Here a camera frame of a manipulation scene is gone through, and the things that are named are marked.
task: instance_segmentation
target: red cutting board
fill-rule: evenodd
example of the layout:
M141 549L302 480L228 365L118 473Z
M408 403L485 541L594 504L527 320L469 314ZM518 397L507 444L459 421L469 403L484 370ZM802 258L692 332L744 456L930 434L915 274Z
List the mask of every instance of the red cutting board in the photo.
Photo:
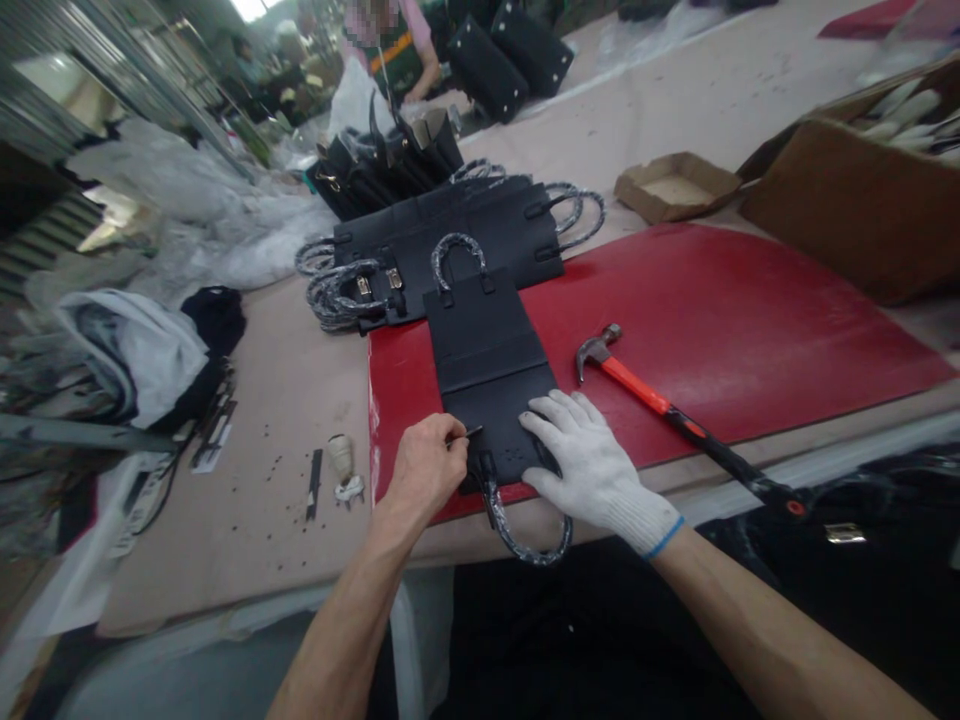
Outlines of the red cutting board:
M613 353L721 440L780 432L926 390L955 373L846 281L753 235L660 225L566 264L520 292L562 390L574 356L619 323ZM370 468L374 502L390 482L405 428L442 412L426 322L370 334ZM695 451L596 368L583 391L638 467ZM504 502L535 495L518 483ZM435 522L480 512L455 493Z

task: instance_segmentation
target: window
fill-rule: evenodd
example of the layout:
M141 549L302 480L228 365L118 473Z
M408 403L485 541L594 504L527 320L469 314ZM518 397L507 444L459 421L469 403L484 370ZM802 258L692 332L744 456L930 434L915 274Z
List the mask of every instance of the window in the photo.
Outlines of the window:
M230 0L245 23L252 23L266 15L267 10L283 0Z

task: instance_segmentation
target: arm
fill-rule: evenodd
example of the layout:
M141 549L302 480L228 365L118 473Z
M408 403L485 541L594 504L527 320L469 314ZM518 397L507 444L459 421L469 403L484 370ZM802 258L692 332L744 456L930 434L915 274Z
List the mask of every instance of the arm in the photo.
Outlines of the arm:
M440 60L437 59L437 49L430 38L430 25L423 15L423 10L416 0L400 0L400 12L403 13L413 36L413 46L417 49L420 62L423 64L423 73L417 84L403 98L405 103L423 100L430 88L440 79Z
M768 718L932 718L794 605L682 528L653 560Z
M744 691L768 718L931 718L890 678L683 524L640 484L603 415L554 390L524 413L560 464L525 482L569 515L623 537L673 588Z
M450 415L408 428L363 548L304 636L267 717L363 718L390 608L414 543L467 472L466 429ZM446 447L448 438L456 438Z
M440 61L437 59L437 51L434 49L433 43L428 41L423 49L417 48L417 54L420 56L420 62L423 63L423 74L420 75L417 84L403 98L405 103L423 100L434 83L440 79Z

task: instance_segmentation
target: gloved hand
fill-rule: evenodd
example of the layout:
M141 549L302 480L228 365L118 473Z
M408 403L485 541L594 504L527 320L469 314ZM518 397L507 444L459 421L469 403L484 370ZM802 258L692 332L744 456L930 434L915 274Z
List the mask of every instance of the gloved hand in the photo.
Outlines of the gloved hand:
M523 481L567 515L612 530L650 560L683 524L668 500L640 484L636 468L600 411L581 393L534 398L520 424L540 438L562 478L529 468Z

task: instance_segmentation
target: orange hammer handle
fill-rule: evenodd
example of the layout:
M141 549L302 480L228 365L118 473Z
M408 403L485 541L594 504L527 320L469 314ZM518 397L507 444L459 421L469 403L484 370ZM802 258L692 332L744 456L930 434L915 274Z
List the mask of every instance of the orange hammer handle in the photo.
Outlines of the orange hammer handle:
M627 366L615 357L607 358L601 363L600 367L603 368L603 371L607 373L607 375L620 382L658 414L667 414L667 410L670 409L670 401L627 370Z

